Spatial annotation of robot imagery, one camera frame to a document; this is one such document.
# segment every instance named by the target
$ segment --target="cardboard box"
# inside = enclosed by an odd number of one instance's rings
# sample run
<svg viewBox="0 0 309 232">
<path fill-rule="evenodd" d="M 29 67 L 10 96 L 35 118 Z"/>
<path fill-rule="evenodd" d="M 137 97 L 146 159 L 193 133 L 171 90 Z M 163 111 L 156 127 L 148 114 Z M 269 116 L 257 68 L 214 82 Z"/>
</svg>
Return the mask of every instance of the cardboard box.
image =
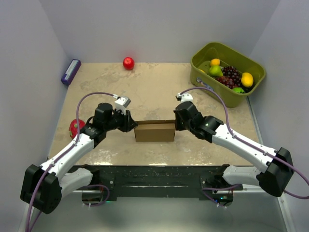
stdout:
<svg viewBox="0 0 309 232">
<path fill-rule="evenodd" d="M 173 142 L 175 120 L 138 121 L 134 129 L 136 142 Z"/>
</svg>

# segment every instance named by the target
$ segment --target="purple box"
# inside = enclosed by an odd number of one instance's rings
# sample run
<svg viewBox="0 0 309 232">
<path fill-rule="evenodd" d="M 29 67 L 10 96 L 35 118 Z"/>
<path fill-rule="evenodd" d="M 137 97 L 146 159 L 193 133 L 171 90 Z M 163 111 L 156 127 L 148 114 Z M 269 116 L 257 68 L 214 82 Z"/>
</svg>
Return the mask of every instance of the purple box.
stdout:
<svg viewBox="0 0 309 232">
<path fill-rule="evenodd" d="M 63 74 L 61 78 L 61 82 L 64 83 L 66 86 L 69 86 L 75 77 L 79 67 L 81 66 L 81 61 L 78 59 L 73 59 L 71 64 L 68 66 L 66 72 Z"/>
</svg>

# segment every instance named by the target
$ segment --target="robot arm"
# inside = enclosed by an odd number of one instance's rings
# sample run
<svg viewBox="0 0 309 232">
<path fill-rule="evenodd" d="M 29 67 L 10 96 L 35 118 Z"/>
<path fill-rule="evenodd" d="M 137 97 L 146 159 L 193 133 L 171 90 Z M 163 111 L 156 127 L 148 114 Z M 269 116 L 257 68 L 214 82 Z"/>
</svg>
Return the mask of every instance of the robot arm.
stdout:
<svg viewBox="0 0 309 232">
<path fill-rule="evenodd" d="M 131 100 L 128 97 L 120 97 L 115 101 L 115 109 L 111 104 L 101 103 L 95 110 L 95 115 L 90 117 L 86 125 L 81 129 L 79 140 L 76 137 L 56 156 L 49 159 L 41 166 L 31 165 L 25 172 L 24 182 L 21 191 L 21 200 L 29 203 L 34 189 L 44 173 L 52 164 L 39 191 L 36 194 L 33 206 L 42 212 L 51 213 L 60 203 L 61 199 L 89 184 L 97 184 L 99 181 L 98 170 L 84 165 L 73 173 L 67 173 L 69 169 L 85 154 L 94 149 L 106 138 L 106 133 L 118 129 L 122 132 L 129 132 L 137 127 L 126 107 Z M 58 162 L 54 163 L 59 156 L 69 147 L 75 145 Z"/>
<path fill-rule="evenodd" d="M 233 135 L 223 121 L 213 116 L 203 116 L 192 103 L 190 94 L 178 94 L 181 103 L 174 110 L 176 130 L 188 130 L 198 139 L 215 143 L 243 157 L 253 164 L 253 167 L 236 167 L 223 165 L 216 177 L 211 180 L 214 186 L 248 184 L 260 186 L 267 193 L 279 197 L 293 175 L 293 170 L 266 155 L 266 152 L 293 165 L 291 154 L 283 147 L 279 151 L 261 145 L 232 130 Z M 248 144 L 260 147 L 261 152 Z"/>
</svg>

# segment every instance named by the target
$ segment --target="green basket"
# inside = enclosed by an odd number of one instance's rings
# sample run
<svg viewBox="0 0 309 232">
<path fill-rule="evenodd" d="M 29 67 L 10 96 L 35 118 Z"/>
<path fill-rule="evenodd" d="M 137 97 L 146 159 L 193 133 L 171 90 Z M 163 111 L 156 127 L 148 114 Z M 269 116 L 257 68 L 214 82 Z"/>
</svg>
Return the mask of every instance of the green basket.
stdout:
<svg viewBox="0 0 309 232">
<path fill-rule="evenodd" d="M 211 77 L 209 75 L 210 61 L 215 58 L 220 60 L 222 67 L 234 66 L 240 75 L 245 72 L 250 73 L 253 76 L 253 89 L 249 93 L 236 93 Z M 265 69 L 261 65 L 222 43 L 212 42 L 207 44 L 191 59 L 191 83 L 195 86 L 212 89 L 219 94 L 229 108 L 238 106 L 247 96 L 252 94 L 265 78 L 265 75 Z M 213 93 L 205 92 L 219 100 Z"/>
</svg>

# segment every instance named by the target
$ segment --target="beige marble surface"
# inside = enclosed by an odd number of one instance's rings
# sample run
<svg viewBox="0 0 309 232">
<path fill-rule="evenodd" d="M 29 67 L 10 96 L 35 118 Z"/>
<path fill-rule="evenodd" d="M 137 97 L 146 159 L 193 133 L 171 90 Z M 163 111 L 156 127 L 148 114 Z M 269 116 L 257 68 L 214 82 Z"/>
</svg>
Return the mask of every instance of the beige marble surface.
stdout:
<svg viewBox="0 0 309 232">
<path fill-rule="evenodd" d="M 70 141 L 69 124 L 75 118 L 78 101 L 87 93 L 106 91 L 131 99 L 128 109 L 134 120 L 174 119 L 178 105 L 175 95 L 192 87 L 189 63 L 137 63 L 126 71 L 121 63 L 83 63 L 70 85 L 50 157 Z M 201 90 L 190 92 L 203 115 L 213 115 L 225 122 L 222 105 Z M 86 121 L 101 102 L 113 103 L 114 98 L 94 95 L 86 98 L 80 118 Z M 228 109 L 230 125 L 239 133 L 257 141 L 247 102 Z M 134 132 L 118 130 L 81 158 L 78 164 L 91 165 L 250 165 L 246 160 L 220 146 L 195 138 L 188 131 L 177 131 L 170 143 L 136 143 Z"/>
</svg>

